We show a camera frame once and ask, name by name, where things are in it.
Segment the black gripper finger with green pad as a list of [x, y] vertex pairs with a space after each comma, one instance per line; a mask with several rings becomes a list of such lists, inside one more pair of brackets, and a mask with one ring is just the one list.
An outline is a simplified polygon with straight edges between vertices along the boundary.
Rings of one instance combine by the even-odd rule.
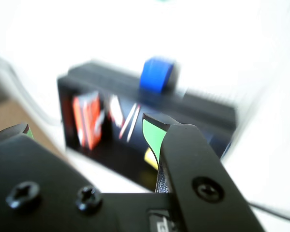
[[155, 232], [261, 232], [262, 226], [200, 130], [145, 113], [143, 136], [164, 172], [174, 209], [151, 210]]

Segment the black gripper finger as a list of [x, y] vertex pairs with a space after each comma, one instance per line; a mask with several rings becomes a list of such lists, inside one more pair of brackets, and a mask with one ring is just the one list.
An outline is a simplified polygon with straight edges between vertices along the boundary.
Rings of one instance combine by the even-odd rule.
[[75, 204], [89, 182], [27, 132], [0, 131], [0, 232], [98, 232]]

